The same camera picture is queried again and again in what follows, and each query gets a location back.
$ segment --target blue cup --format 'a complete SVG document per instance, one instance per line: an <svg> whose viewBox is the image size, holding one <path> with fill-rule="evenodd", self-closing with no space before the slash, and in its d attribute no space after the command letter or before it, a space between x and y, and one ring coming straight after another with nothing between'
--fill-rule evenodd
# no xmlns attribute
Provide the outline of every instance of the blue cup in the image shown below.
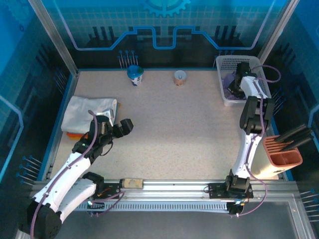
<svg viewBox="0 0 319 239"><path fill-rule="evenodd" d="M133 86L138 86L142 82L142 74L144 69L137 65L131 65L128 67L128 77L131 79Z"/></svg>

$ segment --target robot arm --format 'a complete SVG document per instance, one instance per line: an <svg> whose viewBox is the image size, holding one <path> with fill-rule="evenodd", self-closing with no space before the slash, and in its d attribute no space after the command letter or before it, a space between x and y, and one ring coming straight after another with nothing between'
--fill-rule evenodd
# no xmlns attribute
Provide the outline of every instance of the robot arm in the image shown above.
<svg viewBox="0 0 319 239"><path fill-rule="evenodd" d="M81 179L79 177L102 154L105 145L113 143L114 138L129 134L133 124L130 119L125 119L121 121L121 126L117 124L113 126L106 116L96 116L96 120L96 139L94 140L95 122L92 121L89 132L74 145L63 167L42 190L30 199L18 225L22 232L30 234L31 221L36 215L35 225L32 228L34 235L41 239L55 238L64 220L77 206L91 196L96 197L104 190L102 176L88 172Z"/></svg>
<svg viewBox="0 0 319 239"><path fill-rule="evenodd" d="M262 138L262 123L264 130L270 126L275 107L274 101L264 94L256 78L257 75L250 71L249 64L242 62L237 65L235 80L228 87L233 95L247 99L239 122L242 129L241 145L225 183L209 185L211 199L240 199L239 202L244 202L247 198L253 198L247 169L251 168L258 143Z"/></svg>

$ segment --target paper cup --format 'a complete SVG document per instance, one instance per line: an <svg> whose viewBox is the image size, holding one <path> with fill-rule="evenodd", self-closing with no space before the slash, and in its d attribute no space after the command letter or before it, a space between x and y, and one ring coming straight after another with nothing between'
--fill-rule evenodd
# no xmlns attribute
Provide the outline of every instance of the paper cup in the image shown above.
<svg viewBox="0 0 319 239"><path fill-rule="evenodd" d="M131 65L128 67L127 74L131 79L133 86L138 86L142 82L143 72L144 70L137 65Z"/></svg>
<svg viewBox="0 0 319 239"><path fill-rule="evenodd" d="M175 85L177 85L177 86L184 85L185 82L186 82L186 76L187 76L186 72L181 71L181 70L176 71L174 73L174 83L175 83Z"/></svg>

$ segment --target gear logo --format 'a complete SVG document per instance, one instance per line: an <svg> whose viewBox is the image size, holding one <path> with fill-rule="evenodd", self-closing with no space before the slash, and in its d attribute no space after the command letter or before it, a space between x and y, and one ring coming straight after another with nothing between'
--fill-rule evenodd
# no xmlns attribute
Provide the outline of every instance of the gear logo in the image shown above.
<svg viewBox="0 0 319 239"><path fill-rule="evenodd" d="M174 13L179 14L181 9L185 9L185 5L190 3L190 0L145 0L143 3L144 9L156 16L173 16Z"/></svg>
<svg viewBox="0 0 319 239"><path fill-rule="evenodd" d="M27 0L0 0L0 5L6 6L12 16L23 25L30 16Z"/></svg>

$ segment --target folded cloth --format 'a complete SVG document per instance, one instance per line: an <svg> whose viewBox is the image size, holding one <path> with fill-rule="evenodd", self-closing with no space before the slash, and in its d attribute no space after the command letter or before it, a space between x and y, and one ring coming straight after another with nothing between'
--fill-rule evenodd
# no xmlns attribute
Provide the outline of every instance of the folded cloth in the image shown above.
<svg viewBox="0 0 319 239"><path fill-rule="evenodd" d="M102 115L107 109L112 109L114 117L111 118L114 124L117 108L117 100L110 98L87 99L79 96L72 96L65 110L61 129L63 132L86 133L90 129L92 116L88 110L95 114Z"/></svg>

